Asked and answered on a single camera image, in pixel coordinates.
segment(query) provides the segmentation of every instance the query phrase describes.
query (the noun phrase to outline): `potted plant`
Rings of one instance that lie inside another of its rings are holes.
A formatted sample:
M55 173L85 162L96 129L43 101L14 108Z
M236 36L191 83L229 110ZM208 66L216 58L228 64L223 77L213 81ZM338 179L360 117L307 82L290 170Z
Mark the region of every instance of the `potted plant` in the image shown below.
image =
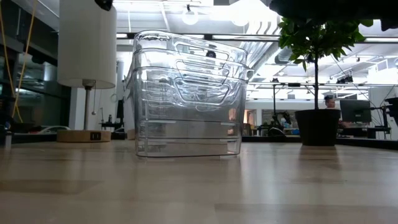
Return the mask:
M307 71L307 64L315 66L315 109L297 111L300 136L307 146L334 146L340 110L320 110L318 107L318 61L332 55L338 60L346 56L343 48L351 50L354 44L363 41L358 26L373 25L372 20L319 21L315 19L282 18L279 47L292 50L291 61L302 64Z

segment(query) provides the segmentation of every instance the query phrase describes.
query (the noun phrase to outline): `floor lamp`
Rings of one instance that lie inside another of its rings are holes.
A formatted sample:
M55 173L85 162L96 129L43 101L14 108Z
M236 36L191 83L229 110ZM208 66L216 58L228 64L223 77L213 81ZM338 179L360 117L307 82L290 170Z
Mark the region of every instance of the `floor lamp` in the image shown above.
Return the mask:
M58 83L84 88L84 130L60 131L57 141L110 141L109 131L90 131L90 91L116 85L116 10L102 10L94 1L60 1Z

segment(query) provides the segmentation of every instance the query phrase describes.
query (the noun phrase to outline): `clear plastic bin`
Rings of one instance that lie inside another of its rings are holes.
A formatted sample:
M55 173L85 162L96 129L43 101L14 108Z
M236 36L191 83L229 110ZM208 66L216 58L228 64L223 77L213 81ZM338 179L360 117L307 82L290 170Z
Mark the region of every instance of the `clear plastic bin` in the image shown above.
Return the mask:
M217 57L193 54L192 48L216 52ZM133 55L125 114L134 114L134 121L125 118L125 127L135 129L138 156L239 154L252 76L241 64L246 51L145 31L136 35Z

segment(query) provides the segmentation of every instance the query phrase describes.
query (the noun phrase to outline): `lamp base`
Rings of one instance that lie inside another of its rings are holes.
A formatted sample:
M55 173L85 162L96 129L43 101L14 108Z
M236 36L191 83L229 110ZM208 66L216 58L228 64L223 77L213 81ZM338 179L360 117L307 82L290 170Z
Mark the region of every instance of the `lamp base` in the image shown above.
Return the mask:
M59 130L57 142L109 142L110 131L97 130Z

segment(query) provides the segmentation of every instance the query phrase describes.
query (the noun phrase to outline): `yellow cable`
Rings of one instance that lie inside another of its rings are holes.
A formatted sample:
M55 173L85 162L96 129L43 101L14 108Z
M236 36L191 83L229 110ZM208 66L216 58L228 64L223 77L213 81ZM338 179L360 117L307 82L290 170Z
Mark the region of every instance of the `yellow cable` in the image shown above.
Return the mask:
M7 66L8 78L10 79L10 87L11 87L12 97L15 98L15 89L14 89L14 84L12 82L12 77L11 77L11 72L10 72L10 65L8 63L7 44L6 44L6 36L4 34L5 33L4 24L3 24L3 21L2 21L1 4L0 4L0 25L1 25L2 43L3 43L3 47L4 47L4 57L6 58L6 66ZM19 120L23 123L21 115L19 114L19 108L18 107L17 107L17 114L18 114Z
M28 33L28 36L27 36L26 50L25 50L25 55L24 55L24 64L22 66L21 77L19 78L18 92L17 92L17 97L15 99L15 103L14 103L14 109L12 111L12 117L14 117L15 109L18 106L19 90L21 89L22 79L24 78L24 72L25 72L25 66L26 66L26 55L27 55L27 51L29 49L30 37L32 35L33 22L34 22L34 19L35 19L37 0L33 0L33 1L34 1L34 3L33 3L33 11L32 11L32 20L30 21L29 33Z

